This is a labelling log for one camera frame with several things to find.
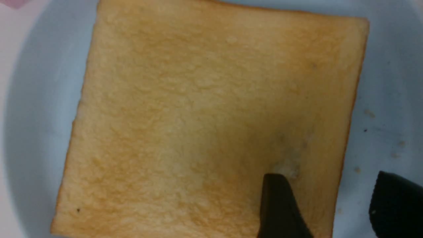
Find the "toast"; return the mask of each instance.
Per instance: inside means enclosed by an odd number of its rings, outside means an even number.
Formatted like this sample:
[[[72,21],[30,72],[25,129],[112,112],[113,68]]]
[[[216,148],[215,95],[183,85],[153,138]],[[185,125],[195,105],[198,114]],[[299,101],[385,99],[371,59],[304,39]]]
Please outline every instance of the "toast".
[[[366,19],[100,0],[51,232],[254,238],[263,175],[332,237]]]

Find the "white surface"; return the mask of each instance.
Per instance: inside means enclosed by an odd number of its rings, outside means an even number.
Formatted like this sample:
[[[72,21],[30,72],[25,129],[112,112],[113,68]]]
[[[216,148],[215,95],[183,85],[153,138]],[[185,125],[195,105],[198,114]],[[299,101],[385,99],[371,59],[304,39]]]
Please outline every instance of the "white surface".
[[[0,149],[6,165],[0,163],[1,237],[22,237],[19,227],[28,238],[51,237],[49,223],[82,85],[96,0],[54,1],[23,44],[47,2],[33,0],[19,11],[0,6],[0,111],[5,125]],[[370,20],[334,238],[374,238],[367,209],[377,172],[396,172],[423,183],[423,25],[416,8],[399,0],[243,2]]]
[[[14,63],[34,22],[50,0],[34,0],[19,11],[0,4],[0,131],[3,131],[3,117],[6,92]],[[3,137],[0,137],[0,237],[23,237],[21,225],[12,210],[11,198],[4,168]]]

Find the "toasted bread surface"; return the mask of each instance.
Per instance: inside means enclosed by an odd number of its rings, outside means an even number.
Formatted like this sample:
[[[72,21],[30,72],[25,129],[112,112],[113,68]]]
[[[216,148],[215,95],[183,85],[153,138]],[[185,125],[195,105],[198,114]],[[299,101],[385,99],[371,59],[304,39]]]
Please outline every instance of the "toasted bread surface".
[[[361,18],[100,0],[52,233],[253,238],[279,172],[331,237],[367,34]]]

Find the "crumb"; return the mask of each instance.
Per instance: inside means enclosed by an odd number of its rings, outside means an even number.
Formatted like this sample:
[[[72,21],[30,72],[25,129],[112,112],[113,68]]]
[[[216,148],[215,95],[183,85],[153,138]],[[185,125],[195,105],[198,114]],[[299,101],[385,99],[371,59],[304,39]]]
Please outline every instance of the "crumb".
[[[401,147],[401,148],[404,148],[405,147],[405,141],[400,141],[398,143],[398,146]]]
[[[354,168],[354,172],[356,172],[357,174],[360,174],[361,173],[361,169],[360,169],[360,167],[355,167]]]
[[[376,115],[374,114],[374,112],[372,112],[369,109],[364,110],[364,114],[366,114],[367,116],[371,117],[371,118],[375,118]]]
[[[401,155],[399,155],[398,153],[392,152],[391,157],[394,158],[394,159],[398,159],[398,158],[401,157]]]

